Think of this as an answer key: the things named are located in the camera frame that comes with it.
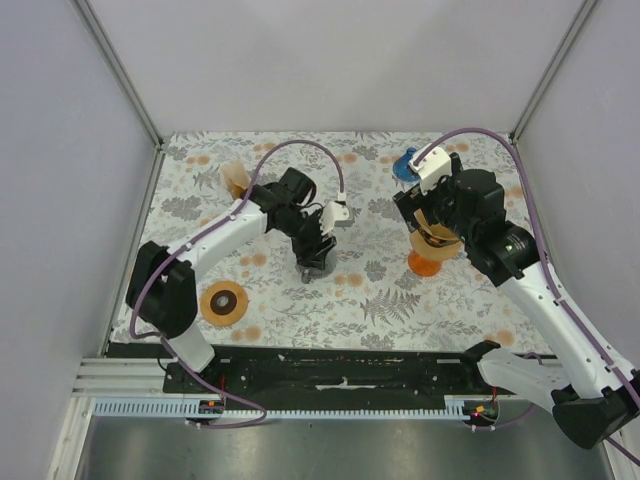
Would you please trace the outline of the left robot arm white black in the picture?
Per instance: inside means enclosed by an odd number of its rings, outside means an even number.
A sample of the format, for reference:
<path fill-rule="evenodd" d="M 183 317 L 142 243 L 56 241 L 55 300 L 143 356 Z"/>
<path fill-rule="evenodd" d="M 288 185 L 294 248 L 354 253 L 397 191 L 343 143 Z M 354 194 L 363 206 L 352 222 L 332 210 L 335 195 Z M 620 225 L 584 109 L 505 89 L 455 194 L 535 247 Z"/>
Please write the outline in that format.
<path fill-rule="evenodd" d="M 214 348 L 196 324 L 197 284 L 233 251 L 276 230 L 291 242 L 303 283 L 334 268 L 333 229 L 346 220 L 346 192 L 308 213 L 303 201 L 316 190 L 302 172 L 289 168 L 276 182 L 252 185 L 213 223 L 171 245 L 149 241 L 137 252 L 125 296 L 133 319 L 152 325 L 173 356 L 187 365 L 185 379 L 198 392 L 219 384 L 220 368 L 211 362 Z"/>

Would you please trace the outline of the aluminium frame post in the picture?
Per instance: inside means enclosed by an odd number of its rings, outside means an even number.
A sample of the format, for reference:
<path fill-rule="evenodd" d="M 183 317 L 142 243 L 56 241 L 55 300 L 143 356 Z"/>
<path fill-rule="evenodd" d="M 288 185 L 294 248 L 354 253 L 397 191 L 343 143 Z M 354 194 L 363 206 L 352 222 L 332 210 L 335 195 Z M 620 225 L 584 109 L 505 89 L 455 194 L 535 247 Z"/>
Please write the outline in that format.
<path fill-rule="evenodd" d="M 517 145 L 522 138 L 536 111 L 539 109 L 545 95 L 553 85 L 570 53 L 578 43 L 582 32 L 601 4 L 600 0 L 583 0 L 568 24 L 562 38 L 558 42 L 549 62 L 544 68 L 536 86 L 529 96 L 524 109 L 509 134 L 513 145 Z"/>
<path fill-rule="evenodd" d="M 160 150 L 164 144 L 163 136 L 152 119 L 147 107 L 134 85 L 124 63 L 122 62 L 115 46 L 99 19 L 92 3 L 87 0 L 71 0 L 72 6 L 79 14 L 89 34 L 95 42 L 101 56 L 105 60 L 109 70 L 114 75 L 122 93 L 133 108 L 147 137 L 156 150 Z"/>

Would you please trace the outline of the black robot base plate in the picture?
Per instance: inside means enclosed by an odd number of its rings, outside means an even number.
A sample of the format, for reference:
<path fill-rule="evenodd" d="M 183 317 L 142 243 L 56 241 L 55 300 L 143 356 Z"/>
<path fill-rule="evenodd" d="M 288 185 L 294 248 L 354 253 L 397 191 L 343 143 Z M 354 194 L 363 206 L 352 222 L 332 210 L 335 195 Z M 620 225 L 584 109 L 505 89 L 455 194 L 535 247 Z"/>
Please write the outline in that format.
<path fill-rule="evenodd" d="M 269 407 L 432 404 L 444 396 L 491 397 L 463 354 L 218 346 L 201 377 Z"/>

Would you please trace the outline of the orange coffee filter box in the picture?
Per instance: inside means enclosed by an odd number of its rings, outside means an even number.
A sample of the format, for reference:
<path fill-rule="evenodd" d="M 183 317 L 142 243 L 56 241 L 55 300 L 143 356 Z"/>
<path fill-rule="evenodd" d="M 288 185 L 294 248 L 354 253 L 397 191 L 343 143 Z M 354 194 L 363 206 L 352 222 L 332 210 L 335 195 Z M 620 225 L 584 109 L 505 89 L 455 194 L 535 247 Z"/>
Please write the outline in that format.
<path fill-rule="evenodd" d="M 241 198 L 248 190 L 251 177 L 240 160 L 234 160 L 222 165 L 219 172 L 221 183 L 233 200 Z"/>

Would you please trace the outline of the ribbed glass coffee dripper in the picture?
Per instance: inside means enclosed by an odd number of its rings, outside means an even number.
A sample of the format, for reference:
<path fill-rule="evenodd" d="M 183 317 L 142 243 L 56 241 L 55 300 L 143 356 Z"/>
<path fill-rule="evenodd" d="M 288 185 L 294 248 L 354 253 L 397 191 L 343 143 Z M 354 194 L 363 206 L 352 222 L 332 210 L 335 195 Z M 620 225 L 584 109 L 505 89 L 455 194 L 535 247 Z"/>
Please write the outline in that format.
<path fill-rule="evenodd" d="M 432 248 L 446 248 L 460 244 L 460 241 L 457 237 L 441 238 L 438 236 L 434 236 L 427 231 L 420 231 L 420 236 L 422 237 L 423 241 Z"/>

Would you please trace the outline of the blue cone dripper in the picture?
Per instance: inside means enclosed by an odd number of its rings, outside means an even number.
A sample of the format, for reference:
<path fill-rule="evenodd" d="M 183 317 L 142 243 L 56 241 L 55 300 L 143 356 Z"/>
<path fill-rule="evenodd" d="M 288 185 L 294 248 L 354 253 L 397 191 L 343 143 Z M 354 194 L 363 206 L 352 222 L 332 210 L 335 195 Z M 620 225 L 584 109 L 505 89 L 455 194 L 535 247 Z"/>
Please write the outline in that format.
<path fill-rule="evenodd" d="M 392 171 L 394 177 L 406 183 L 415 183 L 419 180 L 419 176 L 412 170 L 410 163 L 417 149 L 410 147 L 400 156 L 393 164 Z"/>

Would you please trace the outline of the aluminium rail front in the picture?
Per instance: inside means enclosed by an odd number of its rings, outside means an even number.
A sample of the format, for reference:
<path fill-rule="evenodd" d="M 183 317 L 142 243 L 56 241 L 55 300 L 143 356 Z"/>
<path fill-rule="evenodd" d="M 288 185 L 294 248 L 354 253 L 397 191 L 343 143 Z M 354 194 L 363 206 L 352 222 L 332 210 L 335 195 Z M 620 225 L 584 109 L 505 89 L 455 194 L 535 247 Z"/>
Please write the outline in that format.
<path fill-rule="evenodd" d="M 153 359 L 85 358 L 72 387 L 75 397 L 157 397 L 165 372 Z"/>

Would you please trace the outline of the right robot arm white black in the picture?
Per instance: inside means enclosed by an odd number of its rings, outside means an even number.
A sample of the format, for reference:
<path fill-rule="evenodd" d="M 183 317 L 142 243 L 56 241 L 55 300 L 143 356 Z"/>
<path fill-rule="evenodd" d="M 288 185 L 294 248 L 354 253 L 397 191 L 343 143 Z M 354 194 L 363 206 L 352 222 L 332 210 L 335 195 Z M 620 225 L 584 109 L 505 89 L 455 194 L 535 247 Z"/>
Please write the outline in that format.
<path fill-rule="evenodd" d="M 534 237 L 506 217 L 505 192 L 493 173 L 470 169 L 414 186 L 393 201 L 408 227 L 415 216 L 452 231 L 471 265 L 504 292 L 543 336 L 559 366 L 540 365 L 492 341 L 469 348 L 458 368 L 467 392 L 507 390 L 549 412 L 577 446 L 591 449 L 639 415 L 639 371 L 615 353 L 561 291 Z"/>

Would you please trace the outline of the aluminium frame post right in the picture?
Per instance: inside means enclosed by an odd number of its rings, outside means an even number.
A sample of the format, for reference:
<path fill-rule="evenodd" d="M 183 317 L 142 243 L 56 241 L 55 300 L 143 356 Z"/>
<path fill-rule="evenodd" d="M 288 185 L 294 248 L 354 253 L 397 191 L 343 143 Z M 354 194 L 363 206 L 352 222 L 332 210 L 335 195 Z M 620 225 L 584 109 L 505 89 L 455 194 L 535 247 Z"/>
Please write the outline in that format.
<path fill-rule="evenodd" d="M 578 43 L 582 32 L 601 4 L 600 0 L 583 0 L 568 24 L 562 38 L 558 42 L 549 62 L 544 68 L 536 86 L 529 96 L 524 109 L 509 134 L 513 145 L 517 145 L 522 138 L 536 111 L 539 109 L 545 95 L 553 85 L 570 53 Z"/>

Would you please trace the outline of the aluminium frame post left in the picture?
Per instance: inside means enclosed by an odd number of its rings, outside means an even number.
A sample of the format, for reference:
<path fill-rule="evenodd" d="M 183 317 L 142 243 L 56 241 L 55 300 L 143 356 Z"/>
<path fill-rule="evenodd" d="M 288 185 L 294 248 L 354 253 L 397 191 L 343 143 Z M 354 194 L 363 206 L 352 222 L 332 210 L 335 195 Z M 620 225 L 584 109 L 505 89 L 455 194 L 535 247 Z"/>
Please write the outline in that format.
<path fill-rule="evenodd" d="M 152 119 L 147 107 L 134 85 L 124 63 L 122 62 L 115 46 L 99 19 L 92 3 L 87 0 L 71 0 L 72 6 L 79 14 L 89 34 L 95 42 L 101 56 L 105 60 L 109 70 L 114 75 L 122 93 L 133 108 L 147 137 L 156 150 L 160 150 L 164 144 L 163 136 Z"/>

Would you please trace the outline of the brown paper coffee filter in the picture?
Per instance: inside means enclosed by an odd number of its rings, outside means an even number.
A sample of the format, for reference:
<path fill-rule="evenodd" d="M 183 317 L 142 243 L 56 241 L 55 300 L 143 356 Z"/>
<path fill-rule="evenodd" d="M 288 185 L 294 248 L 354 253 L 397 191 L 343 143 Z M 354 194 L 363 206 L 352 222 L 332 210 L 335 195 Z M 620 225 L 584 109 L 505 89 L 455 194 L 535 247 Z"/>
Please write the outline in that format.
<path fill-rule="evenodd" d="M 419 224 L 420 231 L 430 232 L 434 236 L 438 236 L 441 238 L 452 238 L 456 237 L 449 229 L 439 223 L 430 223 L 424 213 L 418 209 L 414 212 L 414 217 Z"/>

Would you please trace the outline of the floral patterned table mat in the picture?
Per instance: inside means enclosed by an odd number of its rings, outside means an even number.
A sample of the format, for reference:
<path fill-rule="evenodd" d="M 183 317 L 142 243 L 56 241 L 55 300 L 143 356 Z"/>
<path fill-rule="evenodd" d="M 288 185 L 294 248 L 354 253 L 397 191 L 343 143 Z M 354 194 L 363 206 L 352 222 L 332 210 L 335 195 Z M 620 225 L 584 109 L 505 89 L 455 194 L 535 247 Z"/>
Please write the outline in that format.
<path fill-rule="evenodd" d="M 262 182 L 287 168 L 308 175 L 316 200 L 347 193 L 354 223 L 336 233 L 337 265 L 303 283 L 289 240 L 270 232 L 233 251 L 198 285 L 200 297 L 220 281 L 248 295 L 244 316 L 218 327 L 197 324 L 213 344 L 297 348 L 462 351 L 493 340 L 516 353 L 549 352 L 544 338 L 464 254 L 411 269 L 407 228 L 393 204 L 403 189 L 392 172 L 408 148 L 432 133 L 189 132 L 169 138 L 143 232 L 161 245 L 192 236 L 232 198 L 220 168 L 240 161 Z"/>

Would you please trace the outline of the grey ribbed glass carafe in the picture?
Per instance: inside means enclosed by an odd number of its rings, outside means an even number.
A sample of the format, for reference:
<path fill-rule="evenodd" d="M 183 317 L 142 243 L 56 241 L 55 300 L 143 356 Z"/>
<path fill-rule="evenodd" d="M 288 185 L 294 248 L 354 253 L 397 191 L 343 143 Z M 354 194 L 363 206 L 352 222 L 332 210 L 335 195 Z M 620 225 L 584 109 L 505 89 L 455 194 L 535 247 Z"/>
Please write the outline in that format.
<path fill-rule="evenodd" d="M 303 284 L 309 284 L 315 280 L 323 279 L 332 274 L 337 265 L 337 254 L 335 251 L 329 251 L 323 260 L 315 266 L 302 266 L 297 264 L 296 270 L 300 274 L 300 280 Z"/>

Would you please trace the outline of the bamboo ring dripper stand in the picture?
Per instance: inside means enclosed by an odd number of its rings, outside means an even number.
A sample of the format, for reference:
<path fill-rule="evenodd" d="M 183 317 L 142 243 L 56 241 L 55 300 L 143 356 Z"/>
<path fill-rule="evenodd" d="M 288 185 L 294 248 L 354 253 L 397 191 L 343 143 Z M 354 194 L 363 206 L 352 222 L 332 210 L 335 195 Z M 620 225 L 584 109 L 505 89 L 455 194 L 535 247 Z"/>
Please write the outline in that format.
<path fill-rule="evenodd" d="M 450 246 L 446 248 L 432 248 L 423 241 L 419 231 L 414 231 L 413 233 L 411 233 L 409 236 L 409 241 L 412 249 L 416 253 L 426 259 L 439 262 L 444 262 L 446 260 L 452 259 L 460 251 L 462 246 L 460 242 L 460 244 L 456 246 Z"/>

